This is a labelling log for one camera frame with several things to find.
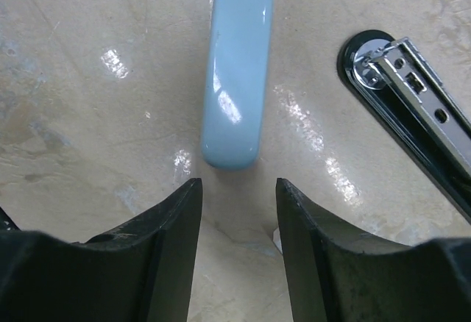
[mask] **glossy beige surface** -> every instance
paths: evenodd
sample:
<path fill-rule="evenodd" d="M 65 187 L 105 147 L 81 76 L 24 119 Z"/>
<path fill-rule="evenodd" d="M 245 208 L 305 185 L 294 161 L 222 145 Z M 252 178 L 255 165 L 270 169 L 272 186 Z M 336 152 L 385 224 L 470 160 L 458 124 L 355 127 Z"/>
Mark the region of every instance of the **glossy beige surface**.
<path fill-rule="evenodd" d="M 211 0 L 0 0 L 0 201 L 87 240 L 191 176 L 205 208 L 189 321 L 290 321 L 275 180 L 401 243 L 470 226 L 340 83 L 341 44 L 408 35 L 471 115 L 471 0 L 275 0 L 261 157 L 198 150 Z"/>

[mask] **blue object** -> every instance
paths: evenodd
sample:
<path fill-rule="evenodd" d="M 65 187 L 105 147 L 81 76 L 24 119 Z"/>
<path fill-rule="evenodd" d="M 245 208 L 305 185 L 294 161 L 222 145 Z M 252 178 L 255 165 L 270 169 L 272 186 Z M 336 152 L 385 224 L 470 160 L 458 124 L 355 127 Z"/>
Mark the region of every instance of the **blue object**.
<path fill-rule="evenodd" d="M 257 159 L 272 11 L 273 0 L 214 0 L 201 149 L 216 168 Z"/>

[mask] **black plastic part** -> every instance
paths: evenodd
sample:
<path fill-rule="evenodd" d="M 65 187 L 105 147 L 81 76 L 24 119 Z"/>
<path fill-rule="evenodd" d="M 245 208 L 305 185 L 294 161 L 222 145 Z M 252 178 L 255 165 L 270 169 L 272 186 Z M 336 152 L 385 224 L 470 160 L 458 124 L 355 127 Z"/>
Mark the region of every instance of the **black plastic part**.
<path fill-rule="evenodd" d="M 285 179 L 277 214 L 294 322 L 471 321 L 471 239 L 393 243 Z"/>
<path fill-rule="evenodd" d="M 87 243 L 0 230 L 0 321 L 186 322 L 201 212 L 191 179 Z"/>
<path fill-rule="evenodd" d="M 380 30 L 367 30 L 350 38 L 341 48 L 337 60 L 340 79 L 471 223 L 470 181 L 462 177 L 391 88 L 372 90 L 355 81 L 352 58 L 360 46 L 373 39 L 394 40 Z"/>

